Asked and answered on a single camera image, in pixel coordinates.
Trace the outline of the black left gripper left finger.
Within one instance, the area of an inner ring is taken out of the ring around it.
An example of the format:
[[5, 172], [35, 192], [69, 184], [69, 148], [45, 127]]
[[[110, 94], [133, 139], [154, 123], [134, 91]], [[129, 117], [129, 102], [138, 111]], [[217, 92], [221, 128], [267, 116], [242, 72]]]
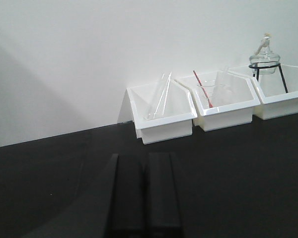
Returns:
[[114, 177], [105, 238], [145, 238], [145, 179], [134, 155], [113, 154]]

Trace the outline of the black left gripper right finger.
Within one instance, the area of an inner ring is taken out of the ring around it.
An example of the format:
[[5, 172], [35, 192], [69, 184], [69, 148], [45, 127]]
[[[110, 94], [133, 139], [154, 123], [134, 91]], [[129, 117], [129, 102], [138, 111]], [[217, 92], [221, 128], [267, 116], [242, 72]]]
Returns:
[[171, 155], [149, 153], [145, 174], [148, 237], [182, 238], [183, 228]]

